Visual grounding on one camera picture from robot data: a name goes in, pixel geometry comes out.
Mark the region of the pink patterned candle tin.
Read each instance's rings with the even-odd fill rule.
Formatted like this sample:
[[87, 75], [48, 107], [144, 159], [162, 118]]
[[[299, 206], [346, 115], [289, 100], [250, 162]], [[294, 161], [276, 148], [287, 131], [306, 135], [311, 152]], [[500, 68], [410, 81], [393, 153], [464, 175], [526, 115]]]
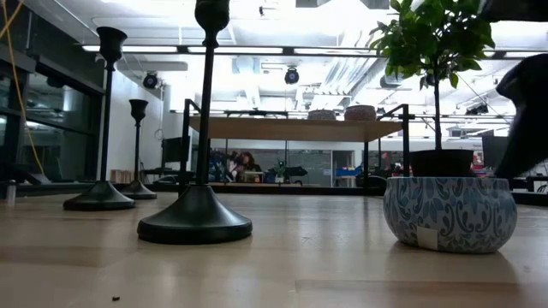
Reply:
[[375, 121], [376, 118], [376, 110], [371, 105], [349, 106], [344, 112], [345, 121]]

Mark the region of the black candlestick holder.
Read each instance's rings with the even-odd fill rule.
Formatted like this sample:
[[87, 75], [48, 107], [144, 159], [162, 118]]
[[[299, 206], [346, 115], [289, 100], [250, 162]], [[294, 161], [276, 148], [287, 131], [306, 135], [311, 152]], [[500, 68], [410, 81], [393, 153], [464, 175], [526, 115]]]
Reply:
[[155, 199], [157, 194], [148, 189], [140, 180], [140, 129], [141, 122], [146, 117], [146, 106], [148, 102], [143, 99], [130, 99], [131, 116], [135, 121], [135, 143], [134, 143], [134, 178], [122, 189], [122, 194], [128, 198]]
[[125, 197], [107, 180], [112, 80], [116, 63], [123, 55], [123, 43], [128, 36], [114, 27], [98, 27], [97, 33], [100, 40], [99, 54], [105, 60], [106, 71], [100, 175], [99, 180], [89, 190], [66, 200], [63, 203], [65, 210], [108, 211], [134, 208], [134, 201]]
[[205, 66], [200, 107], [200, 138], [196, 182], [164, 210], [139, 221], [141, 240], [171, 245], [203, 245], [245, 239], [252, 221], [225, 207], [207, 183], [209, 119], [217, 34], [229, 24], [230, 0], [196, 0], [194, 16], [205, 31]]

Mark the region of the blue patterned candle tin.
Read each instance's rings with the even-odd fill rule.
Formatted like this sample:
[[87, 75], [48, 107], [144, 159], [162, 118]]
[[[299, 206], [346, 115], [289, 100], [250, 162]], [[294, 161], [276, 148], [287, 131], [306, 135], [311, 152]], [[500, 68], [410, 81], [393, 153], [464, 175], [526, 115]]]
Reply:
[[392, 177], [383, 210], [399, 241], [438, 252], [496, 252], [517, 224], [509, 182], [498, 178]]

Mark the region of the wooden shelf riser black legs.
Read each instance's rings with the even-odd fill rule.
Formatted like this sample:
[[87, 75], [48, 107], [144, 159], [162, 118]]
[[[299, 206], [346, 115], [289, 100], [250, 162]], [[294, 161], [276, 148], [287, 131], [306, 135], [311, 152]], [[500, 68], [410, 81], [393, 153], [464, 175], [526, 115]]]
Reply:
[[[363, 144], [364, 168], [368, 168], [368, 145], [391, 133], [403, 132], [403, 175], [410, 176], [409, 121], [414, 117], [401, 104], [376, 121], [330, 121], [214, 117], [209, 119], [210, 139], [255, 139], [306, 142], [354, 142]], [[187, 99], [182, 112], [182, 133], [200, 129], [200, 107]], [[368, 184], [364, 175], [363, 188]]]

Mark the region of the black monitor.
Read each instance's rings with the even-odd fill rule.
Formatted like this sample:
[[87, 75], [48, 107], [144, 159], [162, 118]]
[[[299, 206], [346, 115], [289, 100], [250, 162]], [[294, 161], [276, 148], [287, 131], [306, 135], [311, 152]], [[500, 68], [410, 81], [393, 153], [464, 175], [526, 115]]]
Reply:
[[180, 163], [188, 160], [188, 148], [190, 138], [188, 136], [164, 139], [162, 141], [162, 162]]
[[484, 166], [496, 169], [503, 159], [507, 145], [507, 137], [483, 136], [482, 149], [484, 154]]

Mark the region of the brown wooden boxes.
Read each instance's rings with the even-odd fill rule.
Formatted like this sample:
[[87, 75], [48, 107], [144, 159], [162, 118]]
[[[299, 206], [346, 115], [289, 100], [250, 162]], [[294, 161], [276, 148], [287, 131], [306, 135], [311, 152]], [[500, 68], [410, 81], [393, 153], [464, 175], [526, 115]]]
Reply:
[[134, 179], [134, 172], [131, 170], [112, 169], [110, 171], [110, 181], [116, 184], [129, 184]]

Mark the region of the green potted plant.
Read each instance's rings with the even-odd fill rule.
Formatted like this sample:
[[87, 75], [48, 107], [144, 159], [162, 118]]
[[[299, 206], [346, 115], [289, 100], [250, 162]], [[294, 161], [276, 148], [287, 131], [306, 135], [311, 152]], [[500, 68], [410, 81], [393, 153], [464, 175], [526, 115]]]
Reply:
[[390, 0], [395, 16], [379, 22], [370, 47], [387, 60], [385, 73], [404, 79], [418, 76], [419, 87], [433, 89], [435, 145], [413, 151], [410, 166], [418, 177], [470, 177], [474, 152], [442, 146], [440, 83], [453, 88], [459, 73], [480, 70], [485, 49], [494, 49], [491, 24], [480, 16], [481, 0]]

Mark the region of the black metal table frame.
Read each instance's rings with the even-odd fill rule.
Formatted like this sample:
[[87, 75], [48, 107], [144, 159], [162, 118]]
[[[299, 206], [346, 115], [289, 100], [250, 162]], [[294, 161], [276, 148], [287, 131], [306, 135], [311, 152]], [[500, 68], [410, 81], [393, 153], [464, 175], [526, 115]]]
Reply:
[[[215, 193], [244, 194], [286, 194], [286, 195], [331, 195], [331, 196], [383, 196], [387, 180], [378, 176], [369, 176], [367, 188], [363, 187], [314, 187], [300, 184], [271, 183], [211, 183]], [[548, 188], [544, 192], [534, 192], [531, 181], [514, 180], [510, 182], [513, 197], [517, 204], [548, 208]], [[93, 182], [58, 182], [40, 185], [17, 184], [17, 197], [47, 196], [58, 194], [76, 194], [87, 191]]]

